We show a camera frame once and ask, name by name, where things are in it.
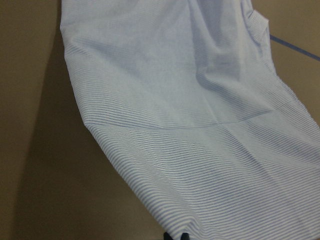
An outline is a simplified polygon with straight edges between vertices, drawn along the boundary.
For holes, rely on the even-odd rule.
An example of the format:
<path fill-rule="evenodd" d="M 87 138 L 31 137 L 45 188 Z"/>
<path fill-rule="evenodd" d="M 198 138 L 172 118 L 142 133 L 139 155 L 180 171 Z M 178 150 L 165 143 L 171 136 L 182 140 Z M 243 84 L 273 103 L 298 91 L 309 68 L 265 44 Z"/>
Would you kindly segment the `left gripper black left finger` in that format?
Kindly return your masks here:
<path fill-rule="evenodd" d="M 167 232 L 165 232 L 163 234 L 163 240 L 173 240 L 173 238 Z"/>

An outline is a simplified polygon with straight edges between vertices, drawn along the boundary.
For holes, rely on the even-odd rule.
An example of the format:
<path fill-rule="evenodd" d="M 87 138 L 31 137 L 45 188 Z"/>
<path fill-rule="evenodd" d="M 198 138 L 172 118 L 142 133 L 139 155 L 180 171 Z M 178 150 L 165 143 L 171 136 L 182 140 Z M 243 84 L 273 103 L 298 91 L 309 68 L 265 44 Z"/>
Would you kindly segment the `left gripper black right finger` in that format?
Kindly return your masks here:
<path fill-rule="evenodd" d="M 187 232 L 182 233 L 180 240 L 190 240 L 190 235 Z"/>

